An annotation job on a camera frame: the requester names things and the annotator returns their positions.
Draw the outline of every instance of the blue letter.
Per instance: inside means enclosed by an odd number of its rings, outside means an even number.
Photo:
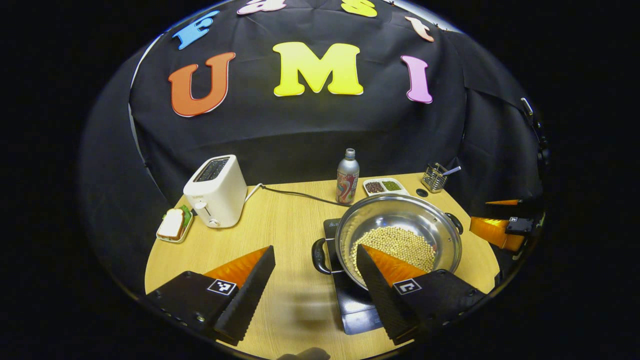
[[[217,13],[219,13],[219,11],[216,10],[214,12],[208,13],[207,15],[204,15],[203,17],[187,25],[184,29],[178,31],[174,36],[172,36],[174,38],[178,37],[180,39],[180,46],[178,46],[178,50],[184,49],[185,47],[189,46],[190,43],[198,40],[206,33],[208,33],[209,29],[204,28],[208,28],[213,23],[213,20],[211,18],[214,17]]]

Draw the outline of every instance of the white cord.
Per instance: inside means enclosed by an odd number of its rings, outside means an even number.
[[[253,195],[253,193],[255,193],[256,190],[258,190],[258,188],[262,186],[262,183],[259,183],[258,185],[255,186],[255,188],[253,188],[253,190],[251,190],[251,192],[249,193],[249,195],[247,195],[246,199],[244,200],[244,202],[246,202],[247,200],[249,200],[249,198],[251,197],[251,195]]]

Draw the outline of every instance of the beans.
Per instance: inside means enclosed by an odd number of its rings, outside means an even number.
[[[435,250],[425,241],[423,236],[418,236],[409,230],[395,226],[378,227],[367,231],[357,239],[351,248],[351,261],[356,272],[360,275],[356,264],[358,244],[368,245],[385,252],[425,272],[433,270]]]
[[[370,193],[381,193],[385,191],[385,189],[382,188],[382,185],[377,181],[367,183],[364,187],[367,188],[367,191]]]
[[[394,183],[393,181],[383,181],[382,183],[385,185],[385,188],[387,188],[387,190],[389,190],[390,192],[400,190],[400,186],[398,186],[398,184]]]

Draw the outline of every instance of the utensil holder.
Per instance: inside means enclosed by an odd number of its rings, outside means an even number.
[[[447,182],[447,176],[443,176],[448,170],[439,163],[429,164],[429,167],[422,175],[420,182],[431,193],[441,192]]]

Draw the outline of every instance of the pink letter i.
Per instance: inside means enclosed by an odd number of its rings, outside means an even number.
[[[433,101],[433,98],[429,95],[427,75],[424,71],[424,69],[429,67],[429,65],[418,58],[414,58],[413,56],[402,55],[400,56],[400,59],[402,59],[407,68],[409,68],[411,88],[407,91],[406,96],[409,100],[430,104]]]

